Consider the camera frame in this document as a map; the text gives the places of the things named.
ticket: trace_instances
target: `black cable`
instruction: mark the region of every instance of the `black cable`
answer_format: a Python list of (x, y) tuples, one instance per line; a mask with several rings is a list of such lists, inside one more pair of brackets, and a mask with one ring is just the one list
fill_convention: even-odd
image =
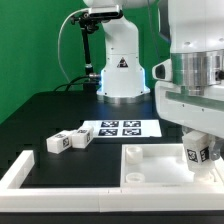
[(83, 85), (84, 84), (84, 82), (82, 82), (82, 83), (69, 83), (69, 84), (63, 84), (63, 85), (60, 85), (60, 86), (58, 86), (58, 87), (56, 87), (55, 89), (54, 89), (54, 91), (57, 91), (58, 89), (60, 89), (61, 87), (64, 87), (64, 86), (78, 86), (78, 85)]
[(65, 91), (69, 91), (70, 87), (72, 86), (72, 84), (73, 84), (74, 82), (77, 82), (77, 81), (79, 81), (80, 79), (87, 79), (87, 78), (89, 78), (88, 75), (83, 75), (83, 76), (76, 77), (76, 78), (73, 79), (69, 84), (67, 84), (67, 87), (66, 87)]

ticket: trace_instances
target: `printed marker sheet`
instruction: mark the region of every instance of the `printed marker sheet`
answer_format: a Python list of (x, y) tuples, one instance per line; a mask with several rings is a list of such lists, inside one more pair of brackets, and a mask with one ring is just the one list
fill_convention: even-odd
[(161, 137), (158, 120), (85, 121), (94, 128), (94, 138)]

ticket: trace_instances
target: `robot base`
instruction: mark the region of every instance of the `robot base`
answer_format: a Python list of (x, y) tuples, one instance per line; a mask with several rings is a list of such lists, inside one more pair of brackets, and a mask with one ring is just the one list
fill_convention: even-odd
[(150, 99), (150, 89), (146, 89), (141, 95), (135, 97), (110, 97), (102, 94), (101, 90), (97, 91), (97, 99), (102, 102), (112, 103), (112, 104), (129, 104), (138, 103)]

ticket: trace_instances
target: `warning label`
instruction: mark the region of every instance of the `warning label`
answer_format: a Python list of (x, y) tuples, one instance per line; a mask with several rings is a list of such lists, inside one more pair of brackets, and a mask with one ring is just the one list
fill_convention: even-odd
[(127, 64), (126, 60), (123, 57), (121, 58), (121, 60), (120, 60), (120, 62), (119, 62), (117, 67), (118, 68), (128, 68), (128, 64)]

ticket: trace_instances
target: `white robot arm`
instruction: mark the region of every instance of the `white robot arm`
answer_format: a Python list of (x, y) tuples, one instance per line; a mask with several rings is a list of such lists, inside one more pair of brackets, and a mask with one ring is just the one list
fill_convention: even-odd
[(183, 142), (196, 173), (212, 169), (224, 138), (223, 7), (223, 0), (168, 0), (171, 59), (153, 69), (157, 111), (187, 127)]
[[(108, 6), (120, 8), (147, 6), (154, 0), (84, 0), (89, 7), (104, 12)], [(145, 72), (139, 64), (139, 38), (137, 27), (120, 19), (103, 23), (106, 39), (106, 66), (101, 72), (98, 99), (110, 103), (134, 103), (144, 99), (150, 90), (145, 86)]]

